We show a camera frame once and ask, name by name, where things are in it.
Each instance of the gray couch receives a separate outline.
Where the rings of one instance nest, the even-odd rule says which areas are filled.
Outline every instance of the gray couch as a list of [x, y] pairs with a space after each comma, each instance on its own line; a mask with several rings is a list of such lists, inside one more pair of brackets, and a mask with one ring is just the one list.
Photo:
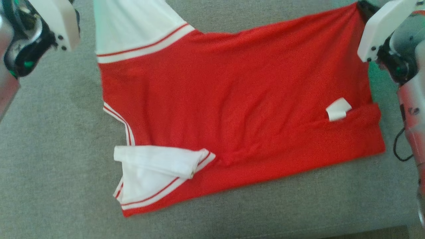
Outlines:
[[[202, 31], [235, 32], [353, 0], [168, 0]], [[417, 172], [398, 162], [397, 87], [371, 65], [387, 153], [205, 196], [125, 219], [112, 193], [121, 176], [122, 123], [102, 111], [90, 0], [76, 1], [82, 43], [50, 51], [0, 124], [0, 238], [320, 238], [418, 221]], [[403, 138], [399, 151], [410, 154]]]

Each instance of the white sleeve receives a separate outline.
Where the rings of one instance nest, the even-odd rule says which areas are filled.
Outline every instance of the white sleeve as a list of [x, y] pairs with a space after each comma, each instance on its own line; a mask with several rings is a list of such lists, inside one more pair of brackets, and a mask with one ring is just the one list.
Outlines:
[[144, 146], [115, 146], [114, 160], [133, 168], [148, 169], [183, 179], [192, 179], [196, 169], [210, 152], [206, 149], [191, 151], [182, 148]]
[[186, 22], [165, 0], [93, 0], [96, 54], [148, 46]]

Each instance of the green light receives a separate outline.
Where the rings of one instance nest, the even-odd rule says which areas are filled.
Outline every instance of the green light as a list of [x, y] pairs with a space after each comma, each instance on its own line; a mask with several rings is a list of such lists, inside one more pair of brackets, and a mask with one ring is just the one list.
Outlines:
[[10, 74], [12, 74], [12, 76], [16, 77], [16, 74], [15, 74], [14, 71], [9, 71], [9, 72], [10, 72]]
[[25, 61], [24, 62], [24, 66], [25, 66], [25, 68], [31, 68], [31, 67], [34, 66], [34, 62], [32, 62], [32, 61]]

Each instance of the white stripe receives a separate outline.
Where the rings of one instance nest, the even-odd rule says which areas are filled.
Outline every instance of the white stripe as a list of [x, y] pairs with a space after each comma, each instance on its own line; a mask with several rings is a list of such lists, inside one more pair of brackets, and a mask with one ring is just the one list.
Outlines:
[[106, 113], [108, 113], [109, 115], [111, 115], [112, 117], [114, 117], [115, 119], [117, 119], [119, 122], [123, 123], [125, 126], [125, 139], [127, 141], [127, 145], [130, 145], [130, 140], [129, 140], [129, 135], [128, 135], [128, 124], [125, 121], [122, 121], [122, 119], [120, 119], [118, 116], [114, 115], [113, 113], [111, 113], [109, 110], [103, 108], [103, 111], [105, 111]]
[[112, 56], [97, 57], [97, 62], [98, 63], [112, 63], [112, 62], [127, 60], [127, 59], [131, 59], [131, 58], [151, 54], [151, 53], [160, 51], [164, 48], [167, 48], [168, 46], [170, 46], [174, 42], [178, 41], [179, 39], [181, 39], [182, 37], [184, 37], [185, 35], [187, 35], [188, 33], [190, 33], [193, 30], [194, 30], [194, 28], [191, 25], [187, 25], [187, 26], [184, 26], [181, 29], [179, 29], [177, 32], [175, 32], [173, 35], [169, 36], [165, 40], [163, 40], [163, 41], [159, 42], [158, 44], [155, 44], [151, 47], [147, 47], [147, 48], [143, 48], [143, 49], [135, 50], [135, 51], [129, 51], [129, 52], [121, 53], [121, 54], [116, 54], [116, 55], [112, 55]]
[[104, 108], [103, 110], [106, 113], [110, 114], [112, 117], [119, 120], [120, 122], [122, 122], [125, 125], [125, 135], [127, 136], [127, 138], [126, 138], [127, 139], [127, 145], [136, 145], [136, 143], [134, 142], [133, 131], [131, 130], [131, 127], [127, 123], [127, 121], [125, 121], [125, 120], [123, 121], [124, 118], [118, 112], [116, 112], [114, 109], [112, 109], [112, 107], [109, 106], [106, 102], [104, 103], [104, 107], [113, 112], [113, 113], [111, 113]]
[[[215, 154], [211, 153], [197, 168], [196, 171], [200, 171], [201, 169], [203, 169], [206, 165], [208, 165], [210, 162], [212, 162], [215, 159]], [[163, 197], [167, 196], [169, 193], [171, 193], [172, 191], [174, 191], [176, 188], [178, 188], [180, 185], [182, 185], [184, 182], [186, 181], [186, 179], [181, 179], [178, 178], [173, 184], [171, 184], [170, 186], [168, 186], [168, 188], [166, 188], [164, 191], [162, 191], [161, 193], [159, 193], [158, 195], [156, 195], [155, 197], [144, 201], [144, 202], [139, 202], [139, 203], [134, 203], [134, 204], [130, 204], [130, 205], [125, 205], [122, 206], [123, 210], [127, 210], [127, 209], [132, 209], [132, 208], [141, 208], [141, 207], [146, 207], [148, 205], [151, 205], [159, 200], [161, 200]]]

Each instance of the white tag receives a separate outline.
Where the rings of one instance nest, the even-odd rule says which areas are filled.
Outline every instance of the white tag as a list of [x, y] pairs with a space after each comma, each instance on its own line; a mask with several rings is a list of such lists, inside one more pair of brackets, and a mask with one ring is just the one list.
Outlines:
[[329, 115], [329, 121], [337, 121], [347, 117], [347, 112], [351, 110], [351, 105], [344, 98], [339, 98], [333, 102], [326, 111]]

